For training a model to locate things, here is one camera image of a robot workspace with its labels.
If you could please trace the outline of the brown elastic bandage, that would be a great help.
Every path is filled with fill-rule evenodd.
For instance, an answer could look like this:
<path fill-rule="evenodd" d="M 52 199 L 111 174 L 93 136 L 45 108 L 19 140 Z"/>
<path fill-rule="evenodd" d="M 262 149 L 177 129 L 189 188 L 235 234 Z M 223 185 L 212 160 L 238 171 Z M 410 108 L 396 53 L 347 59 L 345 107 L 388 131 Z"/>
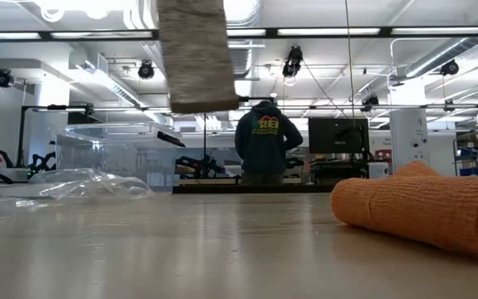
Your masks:
<path fill-rule="evenodd" d="M 157 7 L 171 111 L 237 109 L 223 0 L 157 0 Z"/>

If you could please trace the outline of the orange elastic bandage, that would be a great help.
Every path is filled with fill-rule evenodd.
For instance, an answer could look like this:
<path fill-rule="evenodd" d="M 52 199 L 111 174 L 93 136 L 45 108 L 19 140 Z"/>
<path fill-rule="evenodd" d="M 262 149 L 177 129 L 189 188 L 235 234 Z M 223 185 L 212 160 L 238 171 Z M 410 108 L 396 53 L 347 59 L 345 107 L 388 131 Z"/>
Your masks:
<path fill-rule="evenodd" d="M 478 257 L 478 176 L 443 176 L 415 161 L 386 179 L 338 182 L 331 208 L 342 223 Z"/>

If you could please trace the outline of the person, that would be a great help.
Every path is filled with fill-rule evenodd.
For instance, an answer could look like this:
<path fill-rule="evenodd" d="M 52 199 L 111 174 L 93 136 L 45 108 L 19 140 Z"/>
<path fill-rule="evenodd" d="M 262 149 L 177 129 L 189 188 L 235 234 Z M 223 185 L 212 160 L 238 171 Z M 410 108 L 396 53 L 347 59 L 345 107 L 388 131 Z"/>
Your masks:
<path fill-rule="evenodd" d="M 241 158 L 241 183 L 282 185 L 286 153 L 303 143 L 295 124 L 270 100 L 263 100 L 239 119 L 234 145 Z"/>

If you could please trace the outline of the black computer monitor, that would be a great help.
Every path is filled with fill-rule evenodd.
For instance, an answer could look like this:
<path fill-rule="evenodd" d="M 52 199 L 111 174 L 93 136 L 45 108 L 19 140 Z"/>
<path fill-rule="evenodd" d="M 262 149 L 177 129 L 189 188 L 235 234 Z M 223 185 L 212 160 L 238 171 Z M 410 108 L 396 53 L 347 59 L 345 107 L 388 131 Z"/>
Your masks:
<path fill-rule="evenodd" d="M 369 151 L 368 120 L 309 118 L 311 154 L 362 154 Z"/>

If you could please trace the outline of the clear plastic bin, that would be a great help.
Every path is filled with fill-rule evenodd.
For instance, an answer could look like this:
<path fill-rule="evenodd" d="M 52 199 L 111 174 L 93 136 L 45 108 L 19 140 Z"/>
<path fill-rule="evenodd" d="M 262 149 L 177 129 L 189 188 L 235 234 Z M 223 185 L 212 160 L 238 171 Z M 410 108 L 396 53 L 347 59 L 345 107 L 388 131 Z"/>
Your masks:
<path fill-rule="evenodd" d="M 154 192 L 173 190 L 182 136 L 153 122 L 68 125 L 54 133 L 58 169 L 95 169 L 142 180 Z"/>

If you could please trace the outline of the small white box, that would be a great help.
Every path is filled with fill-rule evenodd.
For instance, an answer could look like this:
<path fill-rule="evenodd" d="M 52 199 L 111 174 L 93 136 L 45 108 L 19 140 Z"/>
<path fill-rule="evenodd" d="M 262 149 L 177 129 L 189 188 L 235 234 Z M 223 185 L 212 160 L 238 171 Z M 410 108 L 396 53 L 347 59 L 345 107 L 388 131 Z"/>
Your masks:
<path fill-rule="evenodd" d="M 368 164 L 368 177 L 370 179 L 386 179 L 390 175 L 387 162 L 370 162 Z"/>

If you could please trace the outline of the clear plastic bag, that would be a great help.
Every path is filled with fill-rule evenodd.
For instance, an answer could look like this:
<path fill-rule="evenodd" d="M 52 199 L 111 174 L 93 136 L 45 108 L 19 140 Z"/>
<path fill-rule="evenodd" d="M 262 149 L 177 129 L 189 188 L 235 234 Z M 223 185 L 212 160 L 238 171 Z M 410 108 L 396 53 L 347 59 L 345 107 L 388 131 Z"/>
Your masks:
<path fill-rule="evenodd" d="M 108 174 L 96 169 L 60 169 L 35 174 L 27 184 L 12 188 L 20 198 L 62 202 L 146 199 L 152 189 L 141 179 Z"/>

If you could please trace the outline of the white column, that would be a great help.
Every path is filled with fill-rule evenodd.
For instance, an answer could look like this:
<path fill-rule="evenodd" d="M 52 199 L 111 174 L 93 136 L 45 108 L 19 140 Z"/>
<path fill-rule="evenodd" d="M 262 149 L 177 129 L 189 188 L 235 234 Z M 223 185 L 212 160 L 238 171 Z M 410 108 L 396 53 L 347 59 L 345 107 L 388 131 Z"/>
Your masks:
<path fill-rule="evenodd" d="M 427 116 L 423 109 L 390 113 L 393 171 L 413 161 L 430 163 Z"/>

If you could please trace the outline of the black metal stand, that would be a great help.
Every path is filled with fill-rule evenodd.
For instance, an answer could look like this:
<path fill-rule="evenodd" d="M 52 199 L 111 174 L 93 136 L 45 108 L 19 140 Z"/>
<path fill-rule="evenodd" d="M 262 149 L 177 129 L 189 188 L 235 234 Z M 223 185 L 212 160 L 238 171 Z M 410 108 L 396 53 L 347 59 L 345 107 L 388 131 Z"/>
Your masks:
<path fill-rule="evenodd" d="M 23 151 L 23 136 L 25 130 L 25 119 L 26 113 L 28 110 L 34 110 L 35 112 L 47 111 L 47 112 L 82 112 L 84 114 L 85 123 L 88 122 L 91 113 L 94 110 L 93 104 L 85 104 L 85 105 L 48 105 L 48 106 L 40 106 L 40 105 L 23 105 L 21 108 L 20 114 L 20 128 L 18 134 L 18 147 L 17 147 L 17 161 L 16 166 L 18 168 L 24 168 L 24 151 Z"/>

